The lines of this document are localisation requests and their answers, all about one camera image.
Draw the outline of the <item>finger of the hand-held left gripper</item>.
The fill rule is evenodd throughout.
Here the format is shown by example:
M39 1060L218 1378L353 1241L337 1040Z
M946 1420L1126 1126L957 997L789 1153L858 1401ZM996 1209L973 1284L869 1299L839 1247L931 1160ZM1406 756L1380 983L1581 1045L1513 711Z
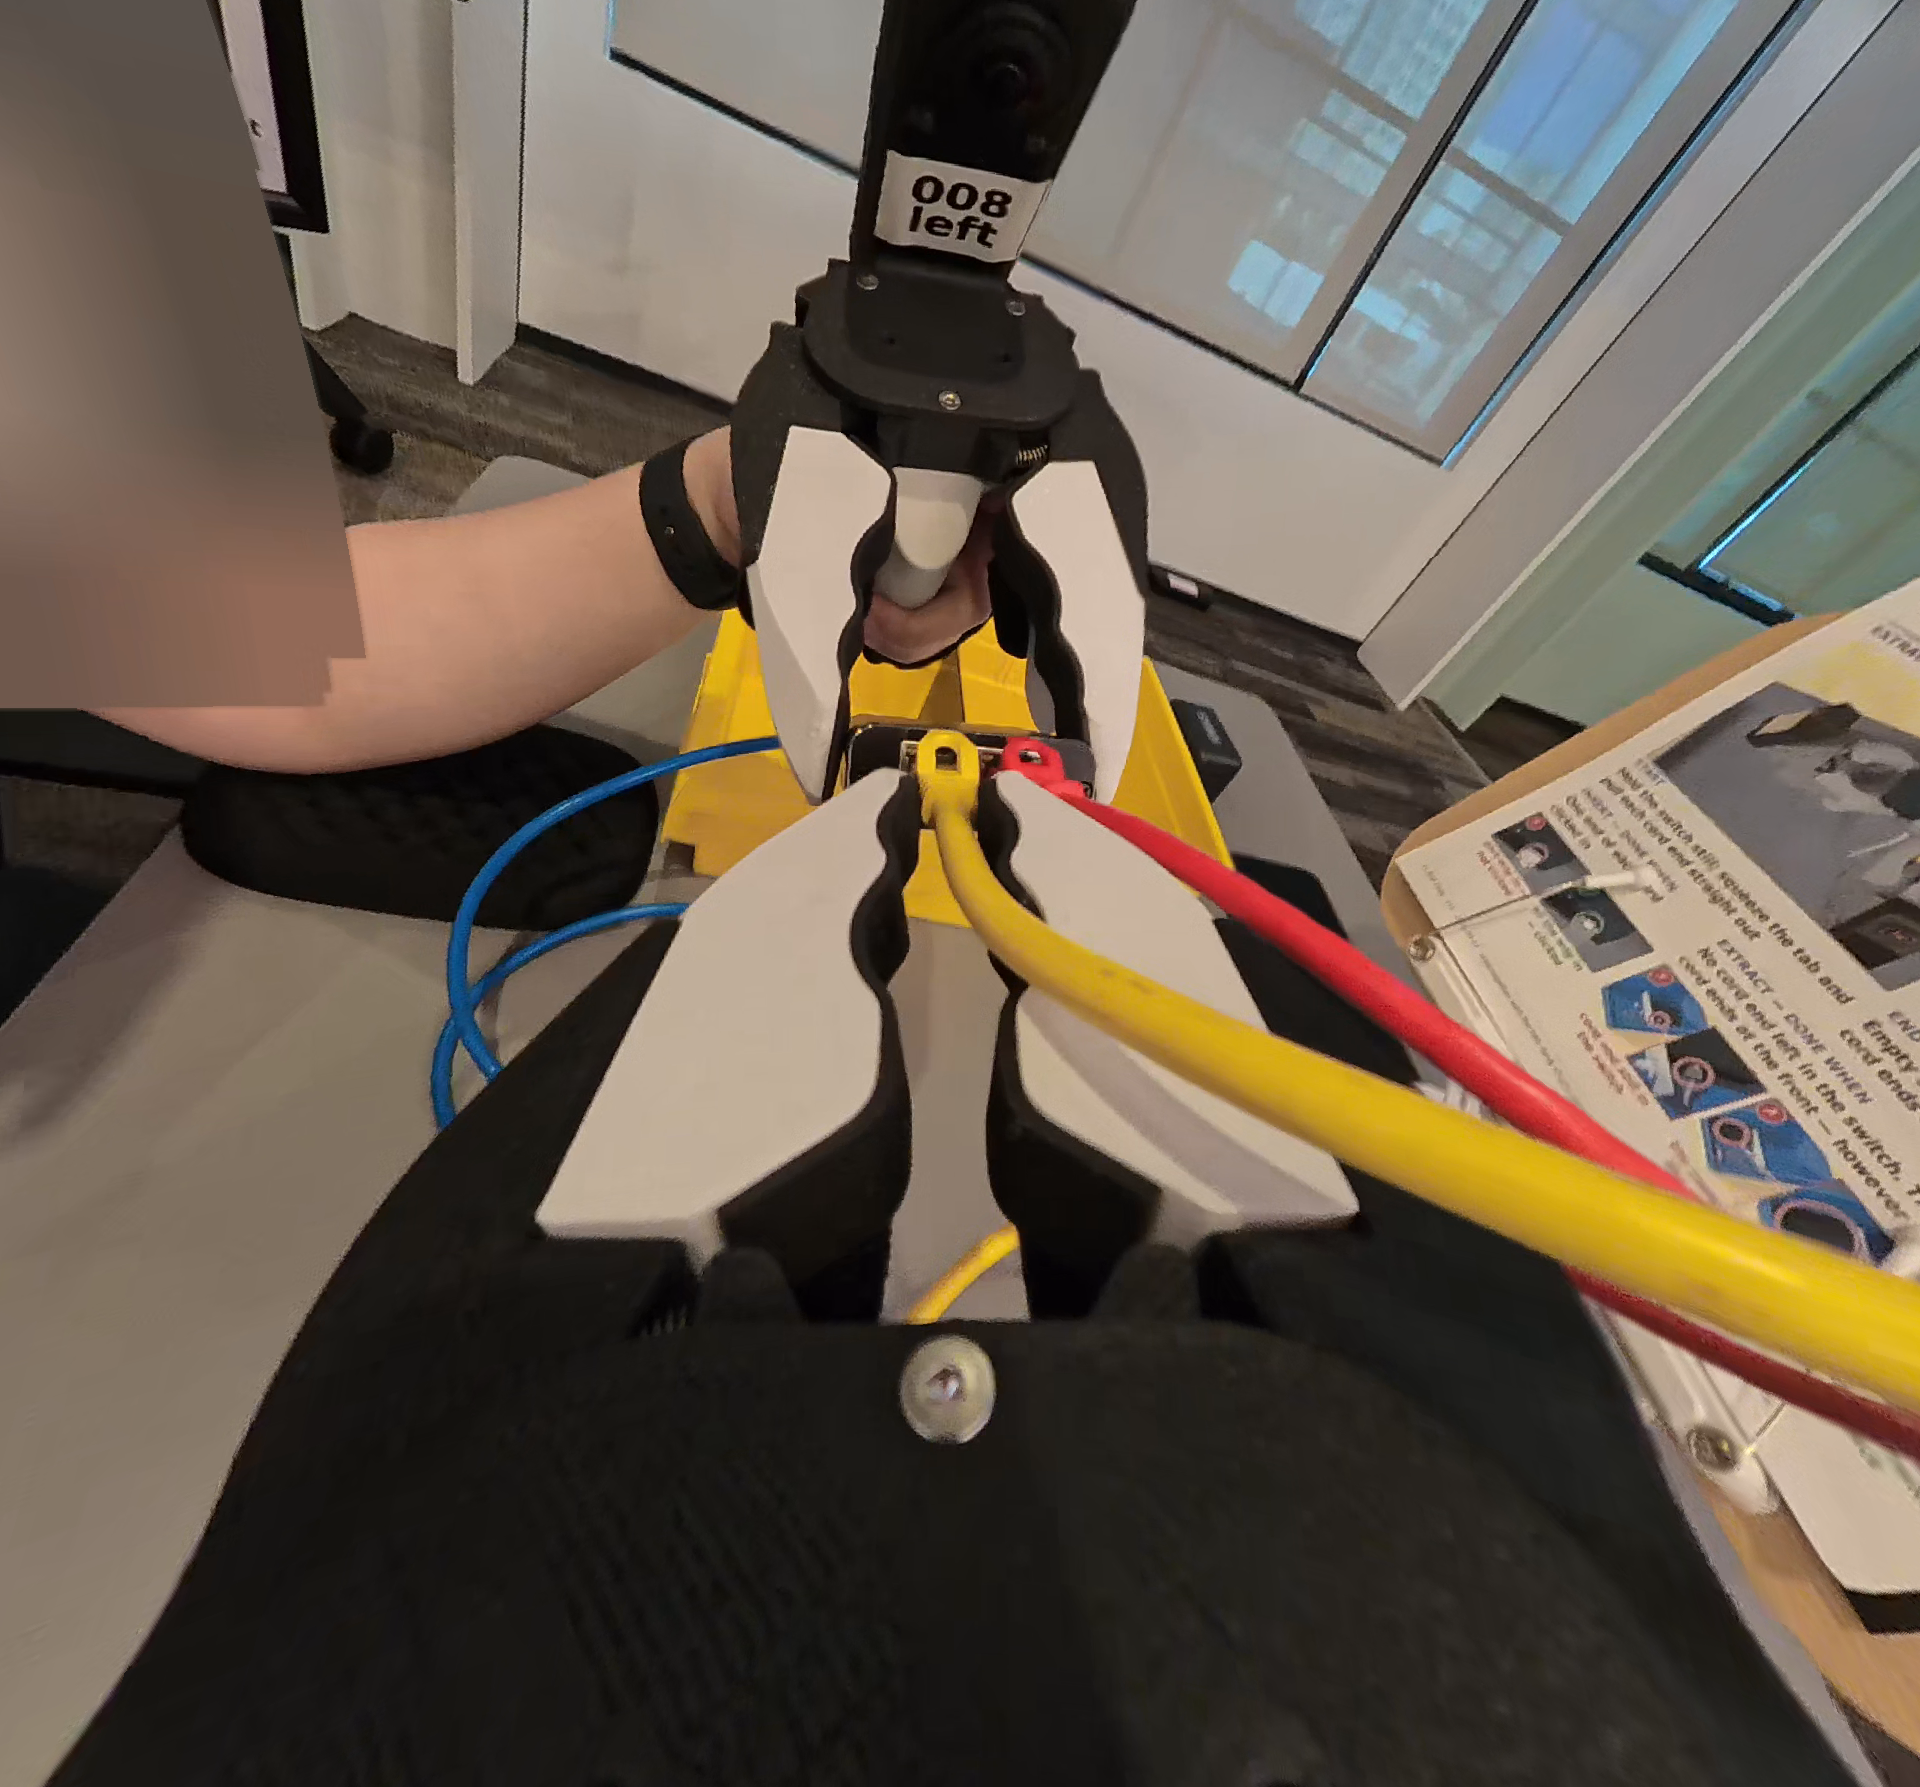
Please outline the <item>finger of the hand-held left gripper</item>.
M1010 491L996 572L1045 719L1086 746L1096 786L1117 786L1138 730L1144 590L1090 459L1052 460Z
M748 584L774 730L811 805L839 779L853 666L894 530L886 464L837 429L786 433Z

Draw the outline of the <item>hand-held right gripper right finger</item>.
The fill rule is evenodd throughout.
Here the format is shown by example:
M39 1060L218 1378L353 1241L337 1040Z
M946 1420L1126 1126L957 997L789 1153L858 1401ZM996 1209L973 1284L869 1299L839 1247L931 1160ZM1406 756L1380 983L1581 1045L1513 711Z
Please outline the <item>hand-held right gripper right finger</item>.
M1061 937L1266 1031L1212 911L1144 853L1010 771L981 791L996 879ZM1339 1226L1356 1193L1328 1150L1244 1114L996 963L1007 1003L986 1119L989 1183L1020 1238L1034 1319L1086 1315L1140 1243L1191 1251L1242 1226Z

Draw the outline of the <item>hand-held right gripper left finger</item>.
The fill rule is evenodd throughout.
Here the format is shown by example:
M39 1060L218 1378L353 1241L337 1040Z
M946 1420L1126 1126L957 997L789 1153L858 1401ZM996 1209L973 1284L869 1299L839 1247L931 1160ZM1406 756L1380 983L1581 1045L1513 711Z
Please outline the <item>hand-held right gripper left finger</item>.
M552 1240L774 1257L812 1319L877 1319L911 1167L891 982L921 795L856 779L688 909L538 1209Z

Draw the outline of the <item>black ethernet splitter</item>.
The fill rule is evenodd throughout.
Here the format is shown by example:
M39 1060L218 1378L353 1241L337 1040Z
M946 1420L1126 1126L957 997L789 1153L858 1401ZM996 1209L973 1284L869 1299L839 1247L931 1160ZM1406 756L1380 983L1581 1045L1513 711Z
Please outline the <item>black ethernet splitter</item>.
M1010 769L1044 783L1076 785L1086 796L1096 789L1096 761L1088 743L1035 733L1032 729L957 723L957 733L973 743L981 774ZM916 771L917 743L931 720L862 719L853 724L839 789L877 769Z

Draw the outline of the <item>person's left forearm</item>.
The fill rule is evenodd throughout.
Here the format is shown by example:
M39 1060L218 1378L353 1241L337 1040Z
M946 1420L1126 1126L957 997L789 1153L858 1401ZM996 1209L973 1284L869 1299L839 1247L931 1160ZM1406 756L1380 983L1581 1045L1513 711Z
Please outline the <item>person's left forearm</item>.
M396 765L573 711L681 645L703 614L643 519L643 470L483 513L347 530L363 653L313 703L95 706L90 719L213 763Z

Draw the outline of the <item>person's left hand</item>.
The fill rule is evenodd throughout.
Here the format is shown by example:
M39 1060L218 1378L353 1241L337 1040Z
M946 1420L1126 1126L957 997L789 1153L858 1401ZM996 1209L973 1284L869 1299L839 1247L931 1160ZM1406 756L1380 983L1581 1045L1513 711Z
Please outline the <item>person's left hand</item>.
M732 502L730 429L717 427L696 437L681 457L681 477L715 551L724 561L743 567ZM931 598L908 608L880 592L874 595L865 626L866 653L894 665L925 665L960 647L993 620L993 561L1002 506L1000 493L983 498L965 546Z

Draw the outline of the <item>black wristband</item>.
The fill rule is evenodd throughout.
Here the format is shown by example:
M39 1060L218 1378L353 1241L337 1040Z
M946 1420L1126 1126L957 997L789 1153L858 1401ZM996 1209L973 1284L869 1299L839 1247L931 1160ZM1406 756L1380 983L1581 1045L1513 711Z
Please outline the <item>black wristband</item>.
M639 502L646 537L668 587L700 611L732 608L746 576L738 561L724 556L688 488L686 438L641 464Z

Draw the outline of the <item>small black box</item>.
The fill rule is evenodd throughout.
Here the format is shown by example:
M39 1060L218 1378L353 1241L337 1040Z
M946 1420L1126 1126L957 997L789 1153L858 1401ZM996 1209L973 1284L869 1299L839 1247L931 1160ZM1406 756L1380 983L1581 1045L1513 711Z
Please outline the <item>small black box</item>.
M1168 697L1168 711L1187 747L1201 793L1210 805L1218 802L1246 765L1237 743L1210 703Z

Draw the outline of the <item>yellow plastic bin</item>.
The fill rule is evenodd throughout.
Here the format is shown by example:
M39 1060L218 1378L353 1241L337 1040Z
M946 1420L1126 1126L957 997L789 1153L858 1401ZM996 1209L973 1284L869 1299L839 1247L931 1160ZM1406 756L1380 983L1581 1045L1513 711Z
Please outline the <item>yellow plastic bin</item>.
M1040 727L1026 662L1007 654L993 627L970 635L938 665L853 669L853 720L960 723L993 733ZM740 743L771 733L755 634L726 611L700 684L684 750ZM1140 666L1138 729L1124 767L1117 808L1140 814L1216 861L1229 848L1200 771L1187 751L1158 671ZM717 879L759 843L781 835L808 802L779 751L686 769L665 806L663 838L692 848L697 875Z

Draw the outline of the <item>office chair wheel base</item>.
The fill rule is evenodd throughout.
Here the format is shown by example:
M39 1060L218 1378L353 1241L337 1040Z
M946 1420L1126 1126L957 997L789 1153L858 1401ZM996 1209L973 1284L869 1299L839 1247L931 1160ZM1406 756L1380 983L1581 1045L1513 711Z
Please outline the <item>office chair wheel base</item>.
M392 470L396 438L377 421L347 380L323 357L314 340L300 331L317 405L327 421L327 446L350 473L377 477Z

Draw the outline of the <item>large window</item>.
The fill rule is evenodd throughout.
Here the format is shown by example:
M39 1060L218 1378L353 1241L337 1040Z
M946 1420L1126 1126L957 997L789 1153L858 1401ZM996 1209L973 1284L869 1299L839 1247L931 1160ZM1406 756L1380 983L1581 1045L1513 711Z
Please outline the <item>large window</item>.
M1823 0L1138 0L1034 226L1071 284L1454 468ZM604 0L622 82L755 160L694 188L726 292L635 355L730 394L845 247L880 0Z

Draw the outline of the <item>printed instruction sheet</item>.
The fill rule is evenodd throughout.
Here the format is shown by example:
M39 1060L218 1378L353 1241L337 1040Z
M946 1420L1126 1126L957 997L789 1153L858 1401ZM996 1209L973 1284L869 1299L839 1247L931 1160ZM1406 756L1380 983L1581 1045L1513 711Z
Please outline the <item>printed instruction sheet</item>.
M1569 751L1395 854L1423 982L1701 1198L1917 1278L1917 583Z

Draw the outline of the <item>framed marker sign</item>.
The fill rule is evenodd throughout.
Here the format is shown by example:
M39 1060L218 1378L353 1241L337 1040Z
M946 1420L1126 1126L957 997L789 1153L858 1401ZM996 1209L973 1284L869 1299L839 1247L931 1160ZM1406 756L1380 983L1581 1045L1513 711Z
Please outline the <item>framed marker sign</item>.
M303 0L211 0L278 230L330 230Z

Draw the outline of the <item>instruction sheet on wooden board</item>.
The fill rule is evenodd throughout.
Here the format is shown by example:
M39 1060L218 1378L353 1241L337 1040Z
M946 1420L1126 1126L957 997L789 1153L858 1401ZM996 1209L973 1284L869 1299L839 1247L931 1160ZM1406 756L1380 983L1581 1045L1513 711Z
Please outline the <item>instruction sheet on wooden board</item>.
M1433 931L1402 875L1402 863L1419 848L1477 825L1533 786L1616 754L1688 702L1718 695L1737 676L1768 665L1835 622L1838 614L1823 614L1763 627L1412 829L1380 882L1388 932L1399 947L1412 947ZM1917 1783L1917 1754L1907 1750L1917 1736L1917 1636L1862 1631L1787 1510L1758 1514L1731 1503L1661 1422L1650 1422L1647 1439L1716 1580L1849 1780L1883 1783L1877 1754L1890 1750L1900 1759L1901 1783Z

